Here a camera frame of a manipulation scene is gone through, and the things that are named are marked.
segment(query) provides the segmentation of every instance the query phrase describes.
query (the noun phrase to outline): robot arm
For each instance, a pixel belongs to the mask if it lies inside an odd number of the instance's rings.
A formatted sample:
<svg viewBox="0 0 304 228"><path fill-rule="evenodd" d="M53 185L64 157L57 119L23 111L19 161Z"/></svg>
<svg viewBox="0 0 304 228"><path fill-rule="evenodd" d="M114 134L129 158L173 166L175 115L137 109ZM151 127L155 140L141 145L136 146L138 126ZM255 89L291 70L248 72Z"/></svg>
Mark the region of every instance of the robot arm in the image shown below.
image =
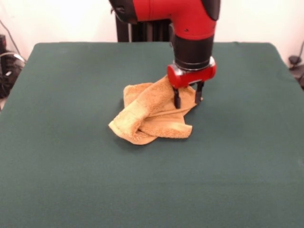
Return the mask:
<svg viewBox="0 0 304 228"><path fill-rule="evenodd" d="M174 64L168 77L178 97L178 88L204 81L215 74L212 57L220 0L109 0L117 17L126 23L170 19Z"/></svg>

